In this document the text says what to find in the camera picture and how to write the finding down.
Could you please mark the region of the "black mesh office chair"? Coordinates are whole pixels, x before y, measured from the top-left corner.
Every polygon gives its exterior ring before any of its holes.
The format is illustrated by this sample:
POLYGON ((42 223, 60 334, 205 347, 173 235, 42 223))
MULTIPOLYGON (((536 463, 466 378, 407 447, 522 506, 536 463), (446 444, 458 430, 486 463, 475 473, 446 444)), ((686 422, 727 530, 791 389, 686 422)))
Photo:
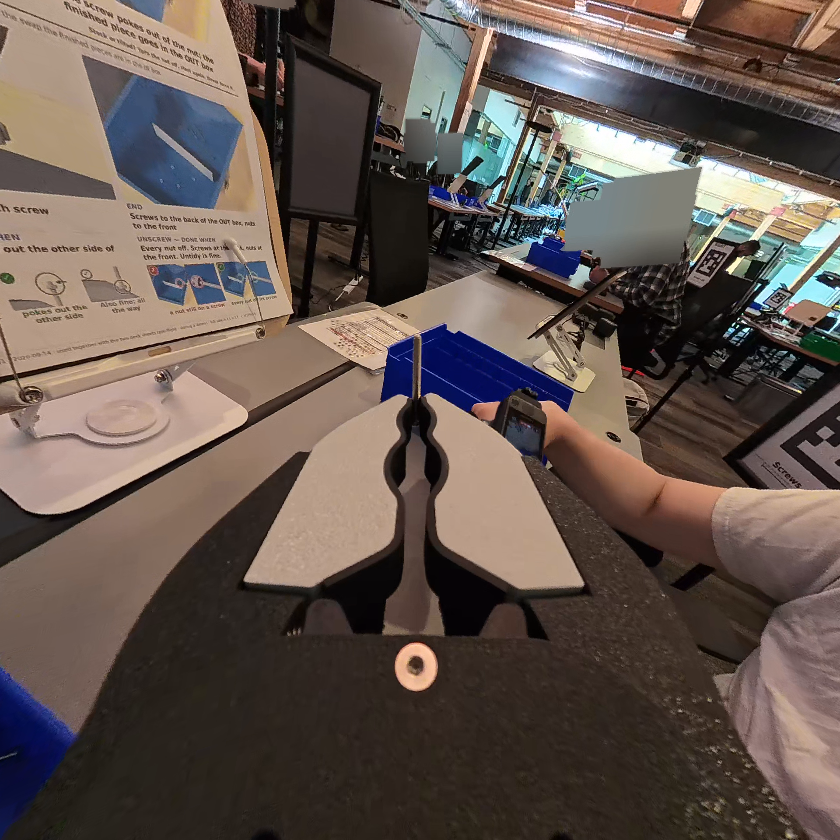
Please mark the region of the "black mesh office chair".
POLYGON ((721 347, 726 331, 766 284, 764 280, 736 277, 721 271, 703 288, 688 295, 682 306, 679 328, 667 341, 654 346, 648 336, 633 337, 626 353, 632 374, 642 372, 648 379, 659 382, 678 362, 685 365, 667 392, 630 426, 633 433, 643 430, 692 377, 695 369, 701 369, 706 381, 710 380, 709 358, 721 347))

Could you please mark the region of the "dark board on white stand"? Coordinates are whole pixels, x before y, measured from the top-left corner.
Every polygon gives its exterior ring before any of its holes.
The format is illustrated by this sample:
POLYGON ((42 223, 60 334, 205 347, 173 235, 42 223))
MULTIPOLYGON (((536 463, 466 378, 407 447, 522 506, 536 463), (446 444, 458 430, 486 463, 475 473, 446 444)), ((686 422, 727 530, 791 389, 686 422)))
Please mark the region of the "dark board on white stand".
POLYGON ((575 302, 565 306, 557 314, 537 324, 528 340, 544 338, 549 351, 537 359, 537 369, 555 381, 565 384, 575 392, 583 393, 592 384, 595 374, 586 367, 584 356, 574 339, 567 333, 565 323, 572 320, 583 306, 593 302, 614 282, 623 278, 627 268, 610 269, 599 283, 584 293, 575 302))

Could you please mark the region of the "printed paper sheet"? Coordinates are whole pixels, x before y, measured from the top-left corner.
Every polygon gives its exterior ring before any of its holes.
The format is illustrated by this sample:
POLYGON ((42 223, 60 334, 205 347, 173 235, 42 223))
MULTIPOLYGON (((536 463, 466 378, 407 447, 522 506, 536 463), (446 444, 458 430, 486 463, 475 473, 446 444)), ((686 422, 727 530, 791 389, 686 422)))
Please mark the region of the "printed paper sheet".
POLYGON ((389 349, 419 333, 415 327, 379 308, 298 325, 306 334, 372 373, 383 371, 389 349))

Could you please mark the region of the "wooden backing board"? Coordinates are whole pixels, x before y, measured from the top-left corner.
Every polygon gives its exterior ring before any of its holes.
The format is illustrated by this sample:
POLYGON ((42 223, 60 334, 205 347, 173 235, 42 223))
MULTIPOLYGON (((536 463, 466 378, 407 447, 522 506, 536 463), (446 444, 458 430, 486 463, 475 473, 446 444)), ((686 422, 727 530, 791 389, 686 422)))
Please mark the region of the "wooden backing board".
POLYGON ((266 199, 266 210, 272 249, 278 267, 281 285, 285 290, 287 301, 291 305, 293 302, 293 295, 287 263, 287 247, 282 234, 282 226, 277 205, 277 191, 275 189, 272 153, 266 143, 266 137, 257 116, 253 112, 250 112, 250 117, 254 127, 256 147, 259 156, 259 170, 266 199))

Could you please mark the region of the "operator in white shirt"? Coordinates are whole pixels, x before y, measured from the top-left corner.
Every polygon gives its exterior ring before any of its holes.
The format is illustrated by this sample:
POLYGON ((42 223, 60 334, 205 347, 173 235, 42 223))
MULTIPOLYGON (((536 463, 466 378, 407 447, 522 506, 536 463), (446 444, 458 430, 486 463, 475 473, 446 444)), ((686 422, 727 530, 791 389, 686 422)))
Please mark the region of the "operator in white shirt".
POLYGON ((724 570, 776 603, 724 691, 731 722, 808 836, 838 838, 838 491, 731 488, 711 524, 724 570))

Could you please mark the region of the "person's right hand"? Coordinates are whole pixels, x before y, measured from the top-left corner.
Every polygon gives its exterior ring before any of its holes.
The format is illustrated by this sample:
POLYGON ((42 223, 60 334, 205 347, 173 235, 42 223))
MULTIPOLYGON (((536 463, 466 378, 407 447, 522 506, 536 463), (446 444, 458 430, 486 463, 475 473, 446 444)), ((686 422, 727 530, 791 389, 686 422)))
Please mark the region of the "person's right hand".
MULTIPOLYGON (((470 409, 471 413, 479 420, 491 422, 495 419, 499 407, 498 402, 477 403, 470 409)), ((577 423, 571 418, 561 406, 552 401, 541 401, 542 412, 547 417, 543 453, 548 461, 551 461, 551 454, 571 433, 579 431, 577 423)))

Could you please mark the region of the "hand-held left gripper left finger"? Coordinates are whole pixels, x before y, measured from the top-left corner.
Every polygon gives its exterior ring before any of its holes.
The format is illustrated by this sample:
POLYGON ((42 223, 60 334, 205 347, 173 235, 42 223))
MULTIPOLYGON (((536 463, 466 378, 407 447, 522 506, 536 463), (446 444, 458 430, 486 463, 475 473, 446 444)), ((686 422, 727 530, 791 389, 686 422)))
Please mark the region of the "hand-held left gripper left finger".
POLYGON ((311 450, 243 579, 312 595, 397 552, 404 538, 413 400, 397 395, 333 429, 311 450))

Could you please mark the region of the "framed marker sign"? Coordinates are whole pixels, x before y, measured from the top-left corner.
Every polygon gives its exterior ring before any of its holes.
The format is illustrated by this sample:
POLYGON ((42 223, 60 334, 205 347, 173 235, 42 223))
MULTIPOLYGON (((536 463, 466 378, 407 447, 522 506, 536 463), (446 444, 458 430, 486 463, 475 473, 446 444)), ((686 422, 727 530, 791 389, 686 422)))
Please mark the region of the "framed marker sign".
POLYGON ((724 461, 752 488, 838 490, 838 376, 822 377, 724 461))

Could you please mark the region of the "black framed easel board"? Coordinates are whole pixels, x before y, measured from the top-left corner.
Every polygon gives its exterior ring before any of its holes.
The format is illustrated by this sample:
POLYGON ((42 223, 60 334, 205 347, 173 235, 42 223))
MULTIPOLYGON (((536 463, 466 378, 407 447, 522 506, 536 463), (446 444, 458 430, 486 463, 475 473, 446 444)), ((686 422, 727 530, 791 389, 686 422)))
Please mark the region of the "black framed easel board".
POLYGON ((308 221, 297 317, 309 317, 321 223, 364 221, 381 83, 287 35, 278 207, 283 243, 308 221))

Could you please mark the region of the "blue bin with divider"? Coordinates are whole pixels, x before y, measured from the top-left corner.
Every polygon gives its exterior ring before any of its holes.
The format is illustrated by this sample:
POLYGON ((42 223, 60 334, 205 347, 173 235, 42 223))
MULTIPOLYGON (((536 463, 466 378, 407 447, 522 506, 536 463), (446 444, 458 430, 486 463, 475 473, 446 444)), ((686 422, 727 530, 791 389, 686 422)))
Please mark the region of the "blue bin with divider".
POLYGON ((1 671, 1 824, 28 808, 76 740, 75 733, 1 671))

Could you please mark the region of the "blue plastic bin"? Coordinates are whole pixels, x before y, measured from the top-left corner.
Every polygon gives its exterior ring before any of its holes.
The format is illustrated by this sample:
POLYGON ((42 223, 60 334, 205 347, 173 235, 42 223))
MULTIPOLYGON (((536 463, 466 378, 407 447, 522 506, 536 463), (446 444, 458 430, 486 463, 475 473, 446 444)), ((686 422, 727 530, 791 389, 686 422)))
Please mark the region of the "blue plastic bin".
POLYGON ((581 264, 581 251, 566 248, 562 238, 547 236, 530 244, 524 261, 565 278, 572 278, 581 264))
POLYGON ((540 401, 568 411, 574 391, 533 367, 514 360, 468 334, 448 330, 446 324, 420 333, 421 394, 436 394, 470 412, 478 403, 501 402, 528 387, 540 401))

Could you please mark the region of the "printed instruction sheet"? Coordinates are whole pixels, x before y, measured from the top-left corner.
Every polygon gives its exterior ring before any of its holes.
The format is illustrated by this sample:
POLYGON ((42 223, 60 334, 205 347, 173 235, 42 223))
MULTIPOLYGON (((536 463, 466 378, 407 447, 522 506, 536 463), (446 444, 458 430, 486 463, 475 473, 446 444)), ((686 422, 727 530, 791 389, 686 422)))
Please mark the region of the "printed instruction sheet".
POLYGON ((2 2, 2 378, 291 315, 222 2, 2 2))

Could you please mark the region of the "black high-back chair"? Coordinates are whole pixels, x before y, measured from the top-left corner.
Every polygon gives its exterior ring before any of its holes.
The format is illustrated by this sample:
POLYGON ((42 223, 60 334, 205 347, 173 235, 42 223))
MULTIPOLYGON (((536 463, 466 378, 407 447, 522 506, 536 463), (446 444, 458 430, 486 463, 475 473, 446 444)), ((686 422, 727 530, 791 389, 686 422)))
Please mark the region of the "black high-back chair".
POLYGON ((375 306, 391 306, 427 288, 427 195, 426 181, 371 174, 366 300, 375 306))

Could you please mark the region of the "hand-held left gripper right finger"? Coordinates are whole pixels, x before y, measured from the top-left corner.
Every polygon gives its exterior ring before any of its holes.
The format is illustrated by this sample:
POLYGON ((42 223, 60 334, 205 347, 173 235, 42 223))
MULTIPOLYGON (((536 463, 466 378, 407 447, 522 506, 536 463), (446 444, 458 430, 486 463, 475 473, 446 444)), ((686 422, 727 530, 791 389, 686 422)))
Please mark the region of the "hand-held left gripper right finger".
POLYGON ((517 599, 582 593, 584 580, 526 460, 442 396, 427 395, 422 406, 435 551, 517 599))

